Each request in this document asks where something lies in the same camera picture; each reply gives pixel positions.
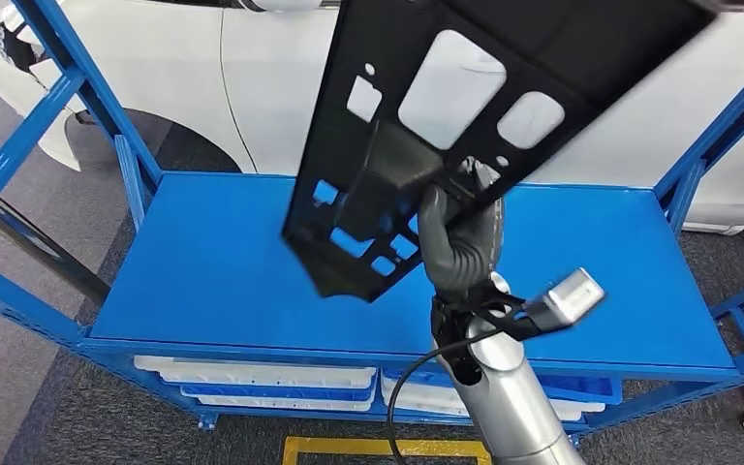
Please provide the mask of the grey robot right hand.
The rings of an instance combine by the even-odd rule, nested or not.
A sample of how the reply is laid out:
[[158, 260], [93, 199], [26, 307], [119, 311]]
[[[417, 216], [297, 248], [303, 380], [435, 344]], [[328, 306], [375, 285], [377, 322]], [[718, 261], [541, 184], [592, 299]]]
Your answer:
[[426, 275], [445, 302], [464, 299], [471, 288], [491, 278], [504, 238], [501, 198], [450, 230], [447, 220], [453, 214], [448, 194], [429, 186], [418, 208], [418, 242]]

